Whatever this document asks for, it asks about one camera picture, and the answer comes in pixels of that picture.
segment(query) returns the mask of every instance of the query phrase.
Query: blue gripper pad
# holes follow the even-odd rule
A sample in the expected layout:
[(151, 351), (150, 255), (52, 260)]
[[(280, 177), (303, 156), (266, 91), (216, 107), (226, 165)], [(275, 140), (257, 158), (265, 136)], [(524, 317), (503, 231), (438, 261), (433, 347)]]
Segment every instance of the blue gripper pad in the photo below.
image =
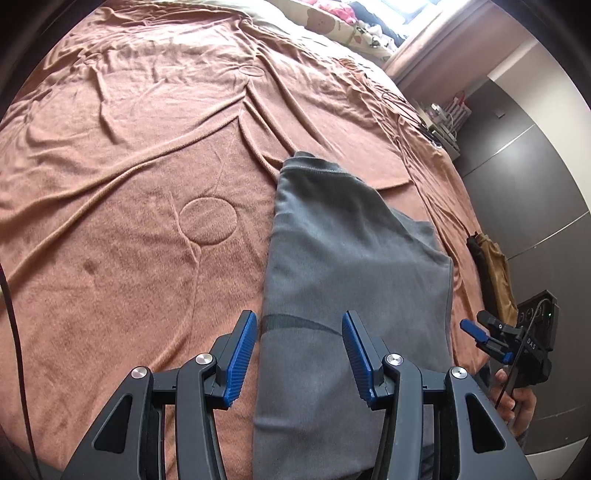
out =
[(248, 319), (242, 329), (242, 334), (236, 344), (226, 373), (226, 390), (222, 397), (226, 408), (229, 408), (232, 402), (240, 396), (240, 390), (242, 389), (244, 377), (246, 376), (246, 369), (248, 369), (252, 350), (255, 347), (256, 332), (256, 315), (253, 312), (249, 312)]
[(479, 343), (486, 343), (488, 340), (488, 335), (486, 332), (482, 330), (476, 323), (471, 322), (470, 320), (463, 319), (460, 322), (460, 328)]
[(347, 313), (343, 315), (342, 333), (359, 396), (367, 402), (368, 406), (371, 406), (376, 400), (374, 376), (355, 325)]

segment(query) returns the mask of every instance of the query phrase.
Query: clothing pile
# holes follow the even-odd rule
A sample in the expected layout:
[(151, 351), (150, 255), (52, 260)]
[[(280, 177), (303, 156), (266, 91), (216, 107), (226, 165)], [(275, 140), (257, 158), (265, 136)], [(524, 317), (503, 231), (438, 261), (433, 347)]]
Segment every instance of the clothing pile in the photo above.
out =
[(359, 2), (342, 2), (338, 0), (301, 0), (314, 7), (328, 12), (347, 25), (355, 25), (374, 37), (372, 43), (396, 50), (405, 37), (389, 28), (377, 15), (371, 13)]

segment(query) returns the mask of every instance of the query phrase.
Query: metal pivot screw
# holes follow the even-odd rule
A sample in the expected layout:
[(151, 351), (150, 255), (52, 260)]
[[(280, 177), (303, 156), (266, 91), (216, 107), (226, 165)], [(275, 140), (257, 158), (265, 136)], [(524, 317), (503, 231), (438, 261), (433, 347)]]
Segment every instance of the metal pivot screw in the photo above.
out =
[(386, 356), (386, 361), (390, 365), (393, 365), (393, 366), (397, 367), (398, 365), (401, 365), (402, 362), (404, 362), (404, 358), (402, 358), (397, 353), (391, 353), (391, 354), (389, 354), (389, 355)]
[(199, 355), (197, 355), (195, 357), (195, 361), (199, 365), (207, 365), (207, 364), (210, 364), (211, 362), (213, 362), (213, 357), (211, 356), (210, 353), (200, 353)]
[(468, 372), (465, 368), (462, 367), (453, 367), (452, 368), (452, 375), (460, 380), (462, 378), (466, 378), (468, 376)]
[(148, 374), (148, 369), (146, 367), (135, 367), (131, 371), (131, 376), (133, 378), (144, 378)]

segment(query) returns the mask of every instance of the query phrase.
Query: brown bag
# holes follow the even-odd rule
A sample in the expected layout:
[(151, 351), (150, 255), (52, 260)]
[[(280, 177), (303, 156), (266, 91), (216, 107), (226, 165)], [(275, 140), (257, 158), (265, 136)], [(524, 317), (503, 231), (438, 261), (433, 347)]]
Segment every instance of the brown bag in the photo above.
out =
[(476, 242), (482, 248), (486, 258), (492, 288), (495, 291), (499, 320), (514, 327), (517, 324), (517, 305), (511, 290), (507, 258), (501, 252), (499, 245), (488, 238), (488, 235), (479, 233), (476, 236)]

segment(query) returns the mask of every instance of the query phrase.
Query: stain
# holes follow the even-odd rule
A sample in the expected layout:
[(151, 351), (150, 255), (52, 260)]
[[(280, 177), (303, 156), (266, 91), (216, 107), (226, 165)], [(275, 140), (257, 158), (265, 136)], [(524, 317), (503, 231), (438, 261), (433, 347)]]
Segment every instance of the stain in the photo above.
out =
[(93, 275), (96, 272), (98, 265), (96, 264), (96, 262), (92, 261), (90, 258), (87, 258), (86, 260), (84, 260), (84, 263), (82, 264), (82, 268), (84, 268), (84, 270), (86, 270), (90, 275)]

